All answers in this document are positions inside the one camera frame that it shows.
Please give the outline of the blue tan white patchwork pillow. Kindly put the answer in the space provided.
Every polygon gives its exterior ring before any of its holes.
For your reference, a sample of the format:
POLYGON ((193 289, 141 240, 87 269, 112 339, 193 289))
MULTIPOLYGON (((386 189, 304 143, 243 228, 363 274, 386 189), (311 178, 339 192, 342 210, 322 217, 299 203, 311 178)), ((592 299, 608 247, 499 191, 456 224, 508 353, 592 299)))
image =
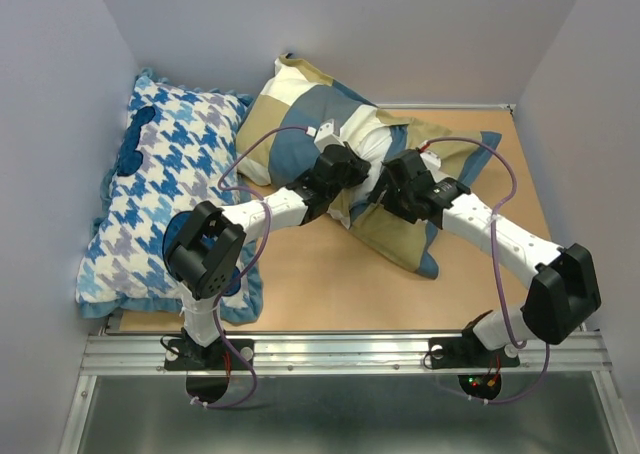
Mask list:
POLYGON ((244 154, 240 172, 259 186, 280 188, 311 168, 320 154, 308 127, 333 120, 339 137, 371 164, 369 178, 342 192, 328 209, 357 239, 401 268, 435 279, 439 266, 428 249, 438 229, 408 223, 371 204, 383 161, 435 138, 433 152, 441 171, 471 185, 489 162, 501 135, 492 131, 455 131, 415 117, 395 116, 304 59, 283 55, 274 75, 253 101, 236 136, 244 154))

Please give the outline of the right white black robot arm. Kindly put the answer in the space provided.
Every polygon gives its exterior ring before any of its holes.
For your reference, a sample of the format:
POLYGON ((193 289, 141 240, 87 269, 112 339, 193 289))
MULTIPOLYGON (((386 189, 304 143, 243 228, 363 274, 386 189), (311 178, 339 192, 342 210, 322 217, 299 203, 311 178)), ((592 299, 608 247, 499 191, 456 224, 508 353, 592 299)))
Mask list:
POLYGON ((482 364, 496 350, 540 340, 562 343, 602 304, 593 257, 584 246, 562 247, 499 215, 460 181, 408 149, 383 162, 373 202, 407 221, 431 223, 490 255, 527 288, 520 306, 481 315, 460 340, 463 358, 482 364))

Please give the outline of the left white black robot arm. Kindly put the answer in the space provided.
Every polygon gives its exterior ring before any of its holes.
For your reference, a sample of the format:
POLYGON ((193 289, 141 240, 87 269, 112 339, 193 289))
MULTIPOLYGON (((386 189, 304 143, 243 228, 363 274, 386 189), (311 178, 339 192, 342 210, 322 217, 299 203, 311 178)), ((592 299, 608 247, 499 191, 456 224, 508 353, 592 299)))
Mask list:
POLYGON ((324 215, 344 190, 362 184, 370 163, 349 145, 324 148, 312 168, 263 198, 217 207, 203 201, 175 215, 164 235, 168 273, 182 286, 182 336, 188 355, 199 367, 215 366, 224 352, 218 304, 223 292, 240 283, 242 249, 273 230, 297 227, 324 215))

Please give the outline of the blue houndstooth bear pillow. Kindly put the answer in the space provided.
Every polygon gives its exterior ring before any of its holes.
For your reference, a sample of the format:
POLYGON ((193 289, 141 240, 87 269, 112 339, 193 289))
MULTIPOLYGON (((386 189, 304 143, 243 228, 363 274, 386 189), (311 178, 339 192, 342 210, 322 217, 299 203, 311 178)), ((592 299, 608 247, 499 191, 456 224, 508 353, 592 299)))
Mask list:
POLYGON ((231 165, 250 96, 174 86, 144 69, 127 108, 114 165, 105 174, 102 212, 80 262, 75 298, 85 318, 116 309, 179 312, 177 281, 163 260, 170 221, 202 201, 241 204, 231 165))

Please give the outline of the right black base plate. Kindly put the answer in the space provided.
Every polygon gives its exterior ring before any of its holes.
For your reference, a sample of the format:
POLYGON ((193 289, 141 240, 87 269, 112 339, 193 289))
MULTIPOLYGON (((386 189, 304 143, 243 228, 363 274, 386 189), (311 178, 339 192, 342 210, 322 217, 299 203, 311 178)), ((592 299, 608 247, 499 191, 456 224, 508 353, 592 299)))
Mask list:
POLYGON ((479 341, 464 337, 438 337, 428 341, 422 364, 427 369, 488 369, 518 367, 518 356, 509 357, 503 349, 487 350, 479 341))

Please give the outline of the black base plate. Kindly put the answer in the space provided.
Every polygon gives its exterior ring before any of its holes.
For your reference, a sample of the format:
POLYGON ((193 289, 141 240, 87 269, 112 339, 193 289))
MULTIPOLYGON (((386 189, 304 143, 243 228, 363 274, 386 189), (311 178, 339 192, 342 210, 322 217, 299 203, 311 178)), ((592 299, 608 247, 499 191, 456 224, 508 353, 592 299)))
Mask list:
POLYGON ((160 345, 165 350, 163 368, 169 372, 187 371, 245 371, 246 363, 253 364, 254 341, 234 339, 231 345, 239 352, 236 355, 220 339, 203 348, 190 340, 178 336, 163 336, 160 345))
POLYGON ((488 369, 518 367, 518 356, 509 357, 503 349, 487 350, 479 341, 464 337, 438 337, 428 341, 422 364, 427 369, 488 369))

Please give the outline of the aluminium mounting rail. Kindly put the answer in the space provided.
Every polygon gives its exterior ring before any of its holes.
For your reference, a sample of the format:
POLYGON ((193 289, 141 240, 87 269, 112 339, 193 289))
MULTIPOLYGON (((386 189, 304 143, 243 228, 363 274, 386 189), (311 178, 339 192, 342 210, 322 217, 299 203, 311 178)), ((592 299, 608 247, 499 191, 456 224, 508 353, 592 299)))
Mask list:
MULTIPOLYGON (((378 375, 552 372, 609 372, 612 362, 600 333, 578 331, 547 348, 530 341, 524 349, 488 354, 475 362, 450 360, 443 344, 448 331, 277 333, 235 332, 235 344, 248 342, 246 357, 260 376, 378 375)), ((166 352, 157 335, 92 336, 80 372, 93 376, 146 376, 166 373, 166 352)))

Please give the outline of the aluminium table frame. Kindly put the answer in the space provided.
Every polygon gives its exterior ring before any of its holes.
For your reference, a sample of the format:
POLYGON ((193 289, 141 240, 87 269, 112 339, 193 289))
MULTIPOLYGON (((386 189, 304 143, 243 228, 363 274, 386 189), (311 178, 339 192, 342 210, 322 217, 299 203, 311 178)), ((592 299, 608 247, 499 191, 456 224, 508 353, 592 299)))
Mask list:
MULTIPOLYGON (((489 208, 525 194, 495 159, 489 208)), ((260 331, 326 333, 465 329, 527 297, 490 255, 439 229, 430 281, 359 243, 330 215, 273 230, 259 262, 260 331)), ((64 453, 634 453, 609 372, 288 375, 187 371, 81 374, 64 453)))

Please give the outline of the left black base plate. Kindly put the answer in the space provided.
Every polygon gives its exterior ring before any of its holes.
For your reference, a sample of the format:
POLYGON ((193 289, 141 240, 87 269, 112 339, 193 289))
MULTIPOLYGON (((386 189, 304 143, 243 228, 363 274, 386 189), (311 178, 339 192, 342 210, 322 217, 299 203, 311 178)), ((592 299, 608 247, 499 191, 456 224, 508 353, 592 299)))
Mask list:
POLYGON ((203 348, 190 340, 178 336, 163 336, 160 345, 165 350, 163 368, 169 372, 187 371, 245 371, 246 363, 253 364, 254 341, 234 339, 231 345, 239 352, 236 355, 220 339, 203 348))

